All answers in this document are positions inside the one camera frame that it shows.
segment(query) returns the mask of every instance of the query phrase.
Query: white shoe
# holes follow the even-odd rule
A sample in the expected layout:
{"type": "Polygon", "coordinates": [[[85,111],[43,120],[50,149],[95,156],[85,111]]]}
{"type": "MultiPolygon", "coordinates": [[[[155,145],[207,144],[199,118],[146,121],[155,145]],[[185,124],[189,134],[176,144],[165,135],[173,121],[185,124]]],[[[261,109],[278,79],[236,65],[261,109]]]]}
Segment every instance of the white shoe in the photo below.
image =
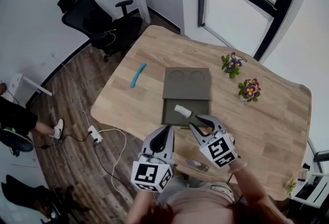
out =
{"type": "Polygon", "coordinates": [[[61,139],[62,133],[64,128],[64,121],[63,119],[58,120],[57,125],[53,128],[55,130],[55,134],[50,137],[54,137],[56,139],[61,139]]]}

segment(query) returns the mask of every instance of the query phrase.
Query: gray pants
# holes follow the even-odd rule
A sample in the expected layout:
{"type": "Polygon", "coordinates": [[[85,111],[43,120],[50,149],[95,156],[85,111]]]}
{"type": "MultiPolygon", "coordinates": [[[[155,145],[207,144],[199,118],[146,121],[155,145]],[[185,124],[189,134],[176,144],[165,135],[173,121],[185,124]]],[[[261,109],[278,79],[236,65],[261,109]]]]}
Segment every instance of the gray pants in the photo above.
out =
{"type": "Polygon", "coordinates": [[[209,189],[216,192],[225,194],[228,199],[231,200],[231,203],[234,203],[234,195],[231,188],[223,182],[212,182],[207,183],[196,178],[190,177],[187,182],[182,175],[173,176],[168,184],[166,185],[162,193],[157,194],[157,200],[159,203],[166,203],[168,199],[177,194],[179,191],[184,189],[209,189]]]}

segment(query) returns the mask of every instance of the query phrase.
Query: wooden table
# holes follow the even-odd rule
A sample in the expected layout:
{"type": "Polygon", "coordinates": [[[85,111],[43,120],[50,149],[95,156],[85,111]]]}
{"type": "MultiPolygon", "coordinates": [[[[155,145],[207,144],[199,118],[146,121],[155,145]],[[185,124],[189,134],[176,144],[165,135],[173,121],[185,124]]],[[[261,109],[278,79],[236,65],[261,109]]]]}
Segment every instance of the wooden table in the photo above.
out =
{"type": "MultiPolygon", "coordinates": [[[[110,77],[92,107],[92,116],[145,139],[161,126],[166,67],[210,69],[210,114],[218,117],[233,134],[237,153],[248,162],[269,195],[277,200],[285,199],[283,185],[296,176],[308,140],[310,91],[281,78],[240,51],[195,42],[163,27],[151,26],[110,77]],[[221,56],[233,51],[247,63],[243,63],[240,75],[231,80],[221,70],[221,56]],[[142,63],[147,66],[131,89],[130,83],[142,63]],[[259,101],[241,102],[237,85],[250,78],[260,82],[259,101]]],[[[227,171],[215,169],[198,148],[189,130],[175,128],[174,160],[178,169],[204,181],[227,181],[227,171]],[[190,168],[187,159],[208,165],[209,171],[190,168]]]]}

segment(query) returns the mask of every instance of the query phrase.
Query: dark hair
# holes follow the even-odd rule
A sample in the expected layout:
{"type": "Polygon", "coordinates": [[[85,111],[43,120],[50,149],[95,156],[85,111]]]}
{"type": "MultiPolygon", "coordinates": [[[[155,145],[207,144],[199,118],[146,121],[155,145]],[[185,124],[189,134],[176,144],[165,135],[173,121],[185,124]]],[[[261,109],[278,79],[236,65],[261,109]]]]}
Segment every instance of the dark hair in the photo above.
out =
{"type": "MultiPolygon", "coordinates": [[[[231,204],[228,208],[233,211],[234,224],[284,224],[273,210],[267,205],[254,203],[246,206],[240,202],[231,204]]],[[[172,208],[165,205],[156,205],[149,208],[139,224],[170,224],[175,214],[172,208]]]]}

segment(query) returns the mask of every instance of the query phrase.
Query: white cylindrical object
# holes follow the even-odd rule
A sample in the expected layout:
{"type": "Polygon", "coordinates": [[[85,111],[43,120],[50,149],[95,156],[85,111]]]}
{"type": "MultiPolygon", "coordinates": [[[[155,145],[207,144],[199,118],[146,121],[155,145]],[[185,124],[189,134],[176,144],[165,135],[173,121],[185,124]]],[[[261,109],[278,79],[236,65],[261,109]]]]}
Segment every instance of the white cylindrical object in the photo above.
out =
{"type": "Polygon", "coordinates": [[[181,115],[183,115],[185,118],[189,118],[192,114],[192,112],[188,109],[186,109],[184,106],[181,106],[179,104],[177,104],[175,106],[174,111],[180,113],[181,115]]]}

